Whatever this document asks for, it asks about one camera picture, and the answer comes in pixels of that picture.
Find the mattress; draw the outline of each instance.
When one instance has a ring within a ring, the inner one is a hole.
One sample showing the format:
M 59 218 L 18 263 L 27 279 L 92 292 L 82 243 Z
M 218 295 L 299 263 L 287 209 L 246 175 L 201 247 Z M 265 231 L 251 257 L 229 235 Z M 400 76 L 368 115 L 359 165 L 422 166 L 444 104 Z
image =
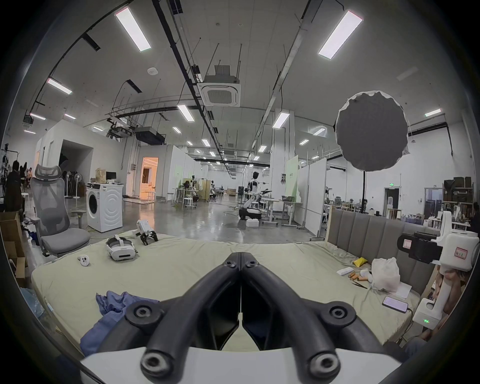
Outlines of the mattress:
M 318 302 L 344 301 L 373 331 L 381 343 L 405 329 L 411 314 L 382 305 L 386 292 L 353 285 L 337 270 L 354 256 L 325 242 L 289 244 L 239 244 L 158 235 L 158 242 L 144 246 L 132 232 L 138 251 L 132 260 L 115 262 L 105 243 L 88 245 L 32 273 L 33 287 L 43 307 L 65 336 L 80 350 L 80 339 L 101 318 L 96 293 L 124 291 L 145 298 L 166 300 L 183 295 L 196 281 L 221 264 L 232 252 L 249 252 L 259 263 L 284 280 L 300 297 Z M 87 254 L 90 265 L 77 260 Z M 420 297 L 411 291 L 406 301 L 415 311 Z M 240 327 L 224 350 L 257 350 Z

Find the smartphone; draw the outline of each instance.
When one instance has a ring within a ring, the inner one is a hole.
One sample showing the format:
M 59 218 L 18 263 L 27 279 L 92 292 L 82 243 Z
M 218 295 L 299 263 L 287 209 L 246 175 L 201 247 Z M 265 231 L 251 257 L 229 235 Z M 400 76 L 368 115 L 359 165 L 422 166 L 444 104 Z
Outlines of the smartphone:
M 394 309 L 395 311 L 402 312 L 402 313 L 407 312 L 407 308 L 408 308 L 408 303 L 405 303 L 403 301 L 394 299 L 394 298 L 389 297 L 389 296 L 385 297 L 382 305 L 384 305 L 385 307 Z

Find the plastic bag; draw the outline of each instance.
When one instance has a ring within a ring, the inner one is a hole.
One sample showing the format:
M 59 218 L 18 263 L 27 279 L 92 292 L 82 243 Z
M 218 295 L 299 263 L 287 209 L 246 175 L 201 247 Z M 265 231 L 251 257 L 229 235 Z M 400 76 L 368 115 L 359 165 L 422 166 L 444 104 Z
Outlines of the plastic bag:
M 20 291 L 22 292 L 22 295 L 27 302 L 28 307 L 38 319 L 42 315 L 44 309 L 42 307 L 42 304 L 40 304 L 40 302 L 38 301 L 35 292 L 28 288 L 20 288 Z
M 374 259 L 372 262 L 372 288 L 395 292 L 400 285 L 400 271 L 396 258 Z

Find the gray upholstered headboard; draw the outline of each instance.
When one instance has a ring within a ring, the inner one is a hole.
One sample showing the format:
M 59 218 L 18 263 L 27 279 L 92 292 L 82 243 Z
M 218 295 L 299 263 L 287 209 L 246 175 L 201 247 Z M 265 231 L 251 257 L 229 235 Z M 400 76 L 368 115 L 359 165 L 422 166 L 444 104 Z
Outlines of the gray upholstered headboard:
M 331 209 L 328 221 L 326 241 L 355 256 L 364 257 L 369 263 L 376 258 L 395 257 L 400 280 L 422 294 L 434 265 L 410 259 L 408 254 L 398 250 L 396 241 L 402 233 L 428 232 L 439 235 L 439 231 L 405 221 L 340 209 Z

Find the white plastic bag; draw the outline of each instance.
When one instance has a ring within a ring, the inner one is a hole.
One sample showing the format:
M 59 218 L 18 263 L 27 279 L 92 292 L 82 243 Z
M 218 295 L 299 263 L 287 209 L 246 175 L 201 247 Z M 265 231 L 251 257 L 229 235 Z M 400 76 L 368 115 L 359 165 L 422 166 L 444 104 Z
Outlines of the white plastic bag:
M 400 285 L 400 271 L 396 258 L 374 259 L 372 261 L 372 288 L 395 292 Z

